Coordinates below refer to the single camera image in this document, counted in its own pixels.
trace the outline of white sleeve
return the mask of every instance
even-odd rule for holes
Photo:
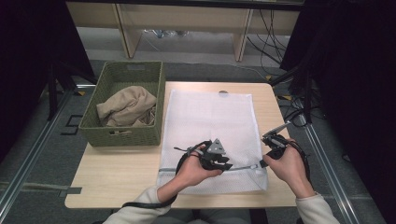
[[[150,187],[143,191],[134,202],[137,203],[159,203],[157,197],[157,186]],[[171,206],[164,208],[148,209],[138,207],[123,207],[117,213],[111,215],[104,224],[145,224],[152,223],[157,216],[163,215],[169,211]]]
[[[304,224],[339,223],[338,220],[332,215],[332,209],[330,206],[318,193],[317,195],[309,198],[296,199],[296,204],[298,213],[300,214]]]

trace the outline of light wood tabletop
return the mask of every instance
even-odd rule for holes
[[[171,90],[227,91],[252,94],[255,116],[262,136],[284,123],[272,87],[263,83],[227,82],[166,82],[163,121]],[[280,134],[289,137],[287,130]],[[71,185],[81,188],[77,194],[68,194],[68,208],[120,208],[135,199],[144,189],[156,184],[162,146],[92,147],[85,148]],[[262,143],[262,153],[269,150]],[[174,208],[255,208],[295,206],[295,196],[289,186],[268,171],[268,189],[249,192],[186,195],[179,194]]]

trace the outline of desk leg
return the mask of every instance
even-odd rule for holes
[[[245,20],[242,25],[242,32],[240,34],[233,34],[233,54],[237,62],[242,62],[244,56],[245,45],[247,43],[248,28],[250,26],[253,10],[248,9]]]
[[[122,4],[116,4],[115,8],[116,15],[119,17],[118,21],[120,22],[119,30],[122,45],[125,49],[126,57],[133,58],[134,52],[139,44],[140,36],[142,35],[142,31],[134,29],[133,22],[128,18],[128,14],[122,13],[122,7]]]

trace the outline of storage bin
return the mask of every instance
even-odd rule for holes
[[[129,86],[142,86],[157,97],[154,124],[145,127],[105,127],[96,105]],[[108,62],[78,128],[93,147],[158,146],[163,128],[165,75],[162,62]]]

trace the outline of beige cloth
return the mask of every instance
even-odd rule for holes
[[[139,120],[147,125],[154,121],[153,107],[157,99],[141,86],[122,89],[96,106],[104,126],[132,126]]]

